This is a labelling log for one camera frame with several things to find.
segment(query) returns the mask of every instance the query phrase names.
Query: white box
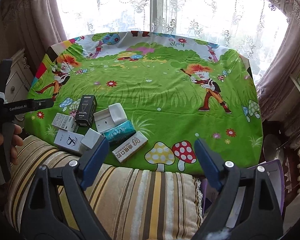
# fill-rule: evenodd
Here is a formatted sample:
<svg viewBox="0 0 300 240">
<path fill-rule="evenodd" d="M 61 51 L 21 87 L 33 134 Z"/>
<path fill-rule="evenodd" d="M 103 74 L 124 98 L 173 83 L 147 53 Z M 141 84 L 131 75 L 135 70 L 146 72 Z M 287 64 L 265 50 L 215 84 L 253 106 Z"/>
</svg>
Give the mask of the white box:
<svg viewBox="0 0 300 240">
<path fill-rule="evenodd" d="M 89 128 L 83 139 L 81 140 L 81 144 L 85 145 L 87 148 L 92 149 L 99 139 L 103 139 L 101 133 Z"/>
<path fill-rule="evenodd" d="M 140 131 L 137 131 L 128 140 L 126 140 L 122 145 L 115 149 L 112 153 L 117 158 L 117 160 L 122 163 L 128 157 L 133 155 L 137 150 L 139 150 L 148 141 L 148 138 L 144 136 Z"/>
<path fill-rule="evenodd" d="M 81 156 L 85 150 L 84 147 L 81 146 L 82 138 L 82 134 L 59 129 L 57 136 L 54 139 L 54 144 L 66 152 Z"/>
<path fill-rule="evenodd" d="M 53 119 L 52 125 L 57 129 L 62 129 L 69 132 L 76 132 L 78 125 L 76 124 L 74 117 L 57 113 Z"/>
<path fill-rule="evenodd" d="M 93 114 L 99 133 L 104 133 L 127 121 L 127 115 L 120 103 L 110 105 L 107 109 Z"/>
</svg>

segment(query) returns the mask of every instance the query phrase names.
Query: striped fabric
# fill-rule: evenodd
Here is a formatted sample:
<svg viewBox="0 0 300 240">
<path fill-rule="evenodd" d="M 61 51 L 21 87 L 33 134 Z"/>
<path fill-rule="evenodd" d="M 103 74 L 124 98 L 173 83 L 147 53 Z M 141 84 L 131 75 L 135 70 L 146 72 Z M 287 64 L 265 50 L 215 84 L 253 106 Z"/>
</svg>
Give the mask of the striped fabric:
<svg viewBox="0 0 300 240">
<path fill-rule="evenodd" d="M 10 223 L 19 231 L 22 209 L 34 171 L 44 163 L 60 167 L 78 157 L 29 136 L 20 147 L 18 166 L 6 206 Z M 89 203 L 112 239 L 190 239 L 202 223 L 200 181 L 171 172 L 151 172 L 103 164 L 85 191 Z M 58 187 L 66 220 L 78 229 L 66 192 Z"/>
</svg>

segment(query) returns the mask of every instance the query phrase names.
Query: teal tissue pack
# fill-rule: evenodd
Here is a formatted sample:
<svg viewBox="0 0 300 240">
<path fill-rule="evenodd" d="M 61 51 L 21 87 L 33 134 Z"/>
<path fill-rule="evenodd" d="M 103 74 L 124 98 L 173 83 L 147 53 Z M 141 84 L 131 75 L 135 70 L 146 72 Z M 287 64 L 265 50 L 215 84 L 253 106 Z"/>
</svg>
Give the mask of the teal tissue pack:
<svg viewBox="0 0 300 240">
<path fill-rule="evenodd" d="M 121 144 L 136 133 L 132 123 L 128 120 L 103 133 L 110 145 Z"/>
</svg>

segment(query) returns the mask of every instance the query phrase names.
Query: green tablecloth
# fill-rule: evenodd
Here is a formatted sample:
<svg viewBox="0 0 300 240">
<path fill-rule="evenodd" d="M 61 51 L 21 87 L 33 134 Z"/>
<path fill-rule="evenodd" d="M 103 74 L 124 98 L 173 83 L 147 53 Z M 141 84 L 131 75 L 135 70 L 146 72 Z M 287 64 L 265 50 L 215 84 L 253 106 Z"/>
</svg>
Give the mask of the green tablecloth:
<svg viewBox="0 0 300 240">
<path fill-rule="evenodd" d="M 53 144 L 53 118 L 56 113 L 75 115 L 83 94 L 96 96 L 97 111 L 121 103 L 135 129 L 149 139 L 125 163 L 109 153 L 107 164 L 202 174 L 192 155 L 197 138 L 239 167 L 258 163 L 263 137 L 257 94 L 235 50 L 134 31 L 56 44 L 48 49 L 28 94 L 52 97 L 54 107 L 28 113 L 26 130 Z"/>
</svg>

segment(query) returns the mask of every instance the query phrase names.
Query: window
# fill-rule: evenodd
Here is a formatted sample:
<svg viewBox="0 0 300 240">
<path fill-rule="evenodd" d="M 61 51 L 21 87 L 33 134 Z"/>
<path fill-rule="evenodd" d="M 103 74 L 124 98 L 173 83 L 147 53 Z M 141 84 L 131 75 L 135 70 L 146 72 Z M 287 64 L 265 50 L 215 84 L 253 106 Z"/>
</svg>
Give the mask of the window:
<svg viewBox="0 0 300 240">
<path fill-rule="evenodd" d="M 249 59 L 258 83 L 286 33 L 286 16 L 267 0 L 57 0 L 68 38 L 146 30 L 201 39 Z"/>
</svg>

